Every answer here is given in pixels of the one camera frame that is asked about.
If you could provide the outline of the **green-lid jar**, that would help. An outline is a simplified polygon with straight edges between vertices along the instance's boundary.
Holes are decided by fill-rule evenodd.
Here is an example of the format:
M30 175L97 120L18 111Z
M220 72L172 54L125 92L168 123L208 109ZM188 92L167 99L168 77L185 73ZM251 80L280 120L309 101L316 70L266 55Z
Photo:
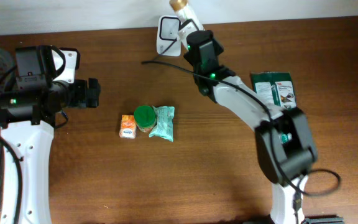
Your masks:
M134 111L134 118L137 127L144 133L150 132L156 125L155 111L151 106L138 106Z

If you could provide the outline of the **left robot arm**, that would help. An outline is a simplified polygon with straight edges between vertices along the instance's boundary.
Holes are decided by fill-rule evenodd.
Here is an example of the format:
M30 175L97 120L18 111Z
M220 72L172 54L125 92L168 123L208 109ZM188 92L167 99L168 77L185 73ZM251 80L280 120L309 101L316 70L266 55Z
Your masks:
M75 77L80 53L53 45L22 47L16 82L0 95L4 150L1 223L51 223L49 159L56 115L65 108L97 108L101 86Z

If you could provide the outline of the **mint green plastic packet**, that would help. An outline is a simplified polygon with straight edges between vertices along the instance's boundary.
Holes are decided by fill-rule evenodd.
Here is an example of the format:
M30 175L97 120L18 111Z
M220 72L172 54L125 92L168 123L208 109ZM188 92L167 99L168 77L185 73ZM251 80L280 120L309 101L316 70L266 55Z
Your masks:
M160 137L173 142L173 119L175 116L174 106L152 107L156 115L156 125L149 133L149 137Z

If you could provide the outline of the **green 3M gloves package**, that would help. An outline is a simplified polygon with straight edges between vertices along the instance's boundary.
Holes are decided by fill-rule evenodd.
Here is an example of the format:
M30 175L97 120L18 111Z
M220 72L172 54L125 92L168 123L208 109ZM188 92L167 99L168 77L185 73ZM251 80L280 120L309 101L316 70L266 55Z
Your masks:
M261 99L287 110L296 108L293 82L288 72L251 73L253 89Z

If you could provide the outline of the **white tube tan cap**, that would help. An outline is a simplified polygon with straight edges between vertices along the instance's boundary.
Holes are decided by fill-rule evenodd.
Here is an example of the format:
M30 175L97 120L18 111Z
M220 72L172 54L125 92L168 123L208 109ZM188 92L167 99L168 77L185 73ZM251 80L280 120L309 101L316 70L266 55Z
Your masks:
M204 30L204 27L198 17L195 14L194 9L191 7L188 0L169 0L169 4L175 12L176 16L179 18L181 24L180 26L188 19L193 19L194 22L199 27L199 30ZM183 45L187 50L190 50L188 43Z

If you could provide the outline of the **orange tissue packet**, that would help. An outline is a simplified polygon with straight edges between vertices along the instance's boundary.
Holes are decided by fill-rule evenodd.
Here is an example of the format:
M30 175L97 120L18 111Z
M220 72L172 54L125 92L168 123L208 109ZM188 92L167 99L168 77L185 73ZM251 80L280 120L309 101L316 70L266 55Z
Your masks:
M135 123L134 115L122 115L121 125L119 130L120 138L135 139L137 125Z

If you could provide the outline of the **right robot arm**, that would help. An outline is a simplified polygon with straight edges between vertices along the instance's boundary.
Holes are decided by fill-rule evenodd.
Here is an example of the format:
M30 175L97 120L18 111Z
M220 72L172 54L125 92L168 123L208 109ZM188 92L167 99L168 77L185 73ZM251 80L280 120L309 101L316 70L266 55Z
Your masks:
M184 58L200 93L237 115L255 134L259 166L272 183L269 223L309 223L303 214L305 185L318 160L308 120L299 108L264 102L232 70L219 64L222 45L210 30L186 37Z

